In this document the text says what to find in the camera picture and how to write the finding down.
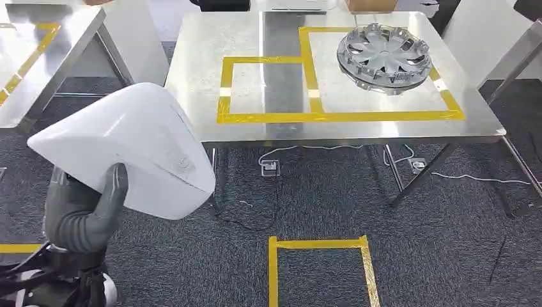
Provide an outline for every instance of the floor marking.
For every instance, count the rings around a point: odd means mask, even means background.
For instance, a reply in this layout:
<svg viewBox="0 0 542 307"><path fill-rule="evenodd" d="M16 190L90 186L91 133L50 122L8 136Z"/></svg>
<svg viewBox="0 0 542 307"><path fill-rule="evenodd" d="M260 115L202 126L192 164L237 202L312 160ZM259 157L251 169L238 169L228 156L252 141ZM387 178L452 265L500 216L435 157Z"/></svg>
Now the floor marking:
<svg viewBox="0 0 542 307"><path fill-rule="evenodd" d="M31 254L43 244L0 244L0 254Z"/></svg>
<svg viewBox="0 0 542 307"><path fill-rule="evenodd" d="M269 237L268 242L268 277L269 277L269 307L279 307L279 266L277 259L277 250L284 249L331 249L331 248L359 248L363 269L365 270L365 280L369 292L369 302L371 307L380 307L378 291L376 290L375 272L371 253L369 252L369 241L367 236L358 239L346 240L291 240L278 241L277 237Z"/></svg>

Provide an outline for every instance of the carpet floor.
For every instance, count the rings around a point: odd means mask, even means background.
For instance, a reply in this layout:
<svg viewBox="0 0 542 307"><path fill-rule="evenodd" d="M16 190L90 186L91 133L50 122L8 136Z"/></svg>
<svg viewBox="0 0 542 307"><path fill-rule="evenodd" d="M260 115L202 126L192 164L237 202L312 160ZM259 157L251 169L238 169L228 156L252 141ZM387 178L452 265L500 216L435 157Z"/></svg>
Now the carpet floor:
<svg viewBox="0 0 542 307"><path fill-rule="evenodd" d="M173 53L173 43L165 43ZM70 79L70 91L111 91L112 80ZM496 87L488 82L487 94ZM36 130L92 100L54 99ZM542 161L542 83L517 81L492 106L538 178ZM0 237L43 240L43 202L52 166L26 146L30 135L0 134ZM529 139L533 133L534 144ZM442 145L411 145L431 159ZM396 158L408 155L392 147ZM266 306L267 240L355 239L367 235L381 306L542 306L542 201L527 185L431 176L398 208L397 187L381 146L360 150L294 148L276 152L278 178L260 176L268 148L219 151L216 200L180 221L125 209L107 255L120 306ZM410 168L399 165L404 179ZM459 147L446 175L523 179L503 144ZM533 207L528 216L510 211ZM0 255L0 262L20 256ZM278 252L280 306L369 306L357 249Z"/></svg>

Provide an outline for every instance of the reflective metal surface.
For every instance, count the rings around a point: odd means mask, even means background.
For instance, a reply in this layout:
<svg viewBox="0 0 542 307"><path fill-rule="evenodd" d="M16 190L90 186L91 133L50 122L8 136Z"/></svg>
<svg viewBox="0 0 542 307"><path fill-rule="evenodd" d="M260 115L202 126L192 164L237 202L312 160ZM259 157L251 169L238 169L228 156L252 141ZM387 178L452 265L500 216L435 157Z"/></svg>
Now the reflective metal surface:
<svg viewBox="0 0 542 307"><path fill-rule="evenodd" d="M37 120L104 19L99 7L0 4L0 128Z"/></svg>
<svg viewBox="0 0 542 307"><path fill-rule="evenodd" d="M355 81L384 88L414 88L432 68L427 44L404 28L355 28L337 48L341 68Z"/></svg>
<svg viewBox="0 0 542 307"><path fill-rule="evenodd" d="M166 88L190 118L196 136L208 146L495 142L506 133L477 90L468 86L465 73L425 15L394 12L357 16L359 25L375 22L406 28L424 40L441 77L436 78L438 84L428 78L400 95L357 87L342 73L336 55L339 42L356 25L349 13L250 12L186 16ZM306 70L294 58L301 53L299 27L345 28L343 32L309 34L319 86L316 94L307 90ZM224 57L290 57L290 62L237 63L231 88L221 89ZM319 95L326 114L376 114L446 110L447 103L439 92L443 89L451 92L464 120L217 123L221 95L231 96L230 113L315 114L310 113L309 99Z"/></svg>

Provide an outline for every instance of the yellow tape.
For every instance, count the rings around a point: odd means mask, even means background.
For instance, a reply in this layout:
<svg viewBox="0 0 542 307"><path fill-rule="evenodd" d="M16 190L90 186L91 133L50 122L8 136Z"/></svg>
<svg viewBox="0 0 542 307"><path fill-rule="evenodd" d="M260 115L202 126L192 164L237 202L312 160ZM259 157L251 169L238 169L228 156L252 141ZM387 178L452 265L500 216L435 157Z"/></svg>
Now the yellow tape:
<svg viewBox="0 0 542 307"><path fill-rule="evenodd" d="M15 28L11 24L0 24L0 28ZM47 34L43 37L42 41L38 44L38 47L32 54L28 57L28 59L20 66L19 70L13 77L8 81L8 84L0 91L0 106L4 104L6 99L13 93L17 85L21 82L22 78L28 73L30 68L32 68L32 65L36 63L38 58L43 54L47 46L52 42L52 40L55 38L55 36L58 33L58 30L60 29L59 24L37 24L36 28L40 30L47 31Z"/></svg>
<svg viewBox="0 0 542 307"><path fill-rule="evenodd" d="M279 265L277 263L277 237L269 237L268 243L269 307L279 307Z"/></svg>
<svg viewBox="0 0 542 307"><path fill-rule="evenodd" d="M369 252L369 242L367 236L359 237L361 244L361 258L363 260L363 269L365 270L365 281L367 283L367 290L369 291L369 302L371 307L380 307L380 300L378 299L378 291L376 290L375 272L373 271L373 261L371 259L371 252Z"/></svg>
<svg viewBox="0 0 542 307"><path fill-rule="evenodd" d="M457 103L452 93L448 90L446 84L444 83L444 80L442 80L440 74L435 67L431 68L431 71L429 72L429 78L433 81L433 84L439 90L440 97L442 98L442 100L444 100L444 103L446 103L448 110L459 112L461 118L457 119L464 120L465 115L461 111L461 107Z"/></svg>
<svg viewBox="0 0 542 307"><path fill-rule="evenodd" d="M448 110L443 111L402 111L402 112L351 112L326 113L320 97L316 69L309 33L344 33L353 28L301 27L299 42L301 57L224 57L217 123L304 123L304 122L401 122L426 120L464 120L461 107L446 88L436 68L430 71L430 79L439 90ZM237 63L301 63L307 84L310 113L230 113L233 66Z"/></svg>
<svg viewBox="0 0 542 307"><path fill-rule="evenodd" d="M268 242L268 275L269 275L269 307L279 306L279 268L277 263L277 249L330 249L330 248L359 248L363 268L365 270L365 280L369 292L369 302L371 307L380 307L378 291L376 290L375 272L373 271L373 262L369 252L369 242L367 236L358 239L346 240L292 240L277 241L277 237L269 237Z"/></svg>
<svg viewBox="0 0 542 307"><path fill-rule="evenodd" d="M41 244L0 244L0 254L31 254L41 246Z"/></svg>
<svg viewBox="0 0 542 307"><path fill-rule="evenodd" d="M316 249L316 248L360 248L361 243L353 240L303 240L303 241L279 241L278 248L286 249Z"/></svg>
<svg viewBox="0 0 542 307"><path fill-rule="evenodd" d="M316 80L316 69L313 62L313 52L311 50L311 40L307 29L305 27L299 28L299 44L301 47L301 58L303 59L303 69L305 71L305 81L309 90L309 105L311 106L312 113L323 113L320 89Z"/></svg>
<svg viewBox="0 0 542 307"><path fill-rule="evenodd" d="M352 113L253 113L222 114L217 123L399 122L408 120L460 120L458 111L352 112Z"/></svg>

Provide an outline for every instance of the white cable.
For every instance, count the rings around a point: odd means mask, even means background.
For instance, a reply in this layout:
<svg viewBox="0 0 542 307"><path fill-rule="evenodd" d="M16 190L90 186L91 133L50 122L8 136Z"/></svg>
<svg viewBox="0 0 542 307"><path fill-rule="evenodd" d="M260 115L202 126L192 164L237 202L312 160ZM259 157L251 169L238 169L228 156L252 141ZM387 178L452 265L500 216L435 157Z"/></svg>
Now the white cable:
<svg viewBox="0 0 542 307"><path fill-rule="evenodd" d="M414 151L412 150L412 148L410 148L407 144L403 144L406 149L410 150L410 155L408 157L404 157L404 158L400 158L399 160L396 160L395 163L399 163L401 161L405 161L405 160L409 160L410 158L414 158ZM389 163L386 161L386 151L384 150L383 151L383 157L382 159L384 160L384 164L386 164L386 166L389 166Z"/></svg>
<svg viewBox="0 0 542 307"><path fill-rule="evenodd" d="M337 148L341 148L341 147L348 147L348 148L360 149L360 148L363 147L363 145L361 145L361 146L339 145L339 146L335 146L335 147L322 147L322 146L303 146L303 147L304 147L304 148L317 148L317 149L333 150L333 149L337 149Z"/></svg>
<svg viewBox="0 0 542 307"><path fill-rule="evenodd" d="M432 175L440 176L443 178L450 178L450 179L463 179L463 178L470 178L476 181L492 181L492 182L500 182L501 184L527 184L530 185L530 182L525 182L521 180L499 180L499 179L487 179L487 178L477 178L470 175L461 175L461 176L447 176L443 175L437 172L432 172Z"/></svg>
<svg viewBox="0 0 542 307"><path fill-rule="evenodd" d="M410 148L407 144L403 144L403 145L408 150L410 150L411 154L410 154L409 157L401 158L401 159L395 161L395 163L410 159L410 158L414 157L414 155L415 155L412 148ZM383 161L384 161L384 164L386 166L390 166L390 164L388 162L386 162L386 152L385 152L385 150L384 150L384 153L383 153ZM483 182L500 182L501 184L526 184L526 185L530 185L530 182L525 182L525 181L521 181L521 180L500 180L500 179L492 179L492 178L478 178L478 177L473 177L473 176L466 175L466 174L465 175L460 175L460 176L448 176L448 175L443 175L441 173L432 172L431 175L436 175L436 176L440 176L442 178L448 178L448 179L470 178L472 180L483 181Z"/></svg>
<svg viewBox="0 0 542 307"><path fill-rule="evenodd" d="M263 164L261 163L261 160L265 157L267 157L268 155L274 153L274 152L279 152L281 150L289 150L289 149L294 149L298 146L290 146L290 147L284 147L284 148L276 148L276 149L273 149L271 150L270 152L266 153L265 155L262 155L259 159L258 159L258 164L260 166L263 166ZM311 149L326 149L326 150L333 150L333 149L337 149L337 148L341 148L341 147L348 147L348 148L354 148L354 149L360 149L363 147L363 145L361 146L352 146L352 145L339 145L339 146L335 146L335 147L323 147L323 146L302 146L304 148L311 148Z"/></svg>
<svg viewBox="0 0 542 307"><path fill-rule="evenodd" d="M273 149L271 150L270 152L266 153L265 155L262 155L259 159L258 159L258 164L260 166L263 166L263 164L261 163L261 160L265 157L267 157L268 155L274 153L274 152L280 152L281 150L289 150L289 149L292 149L292 148L296 148L297 146L290 146L290 147L285 147L285 148L276 148L276 149Z"/></svg>

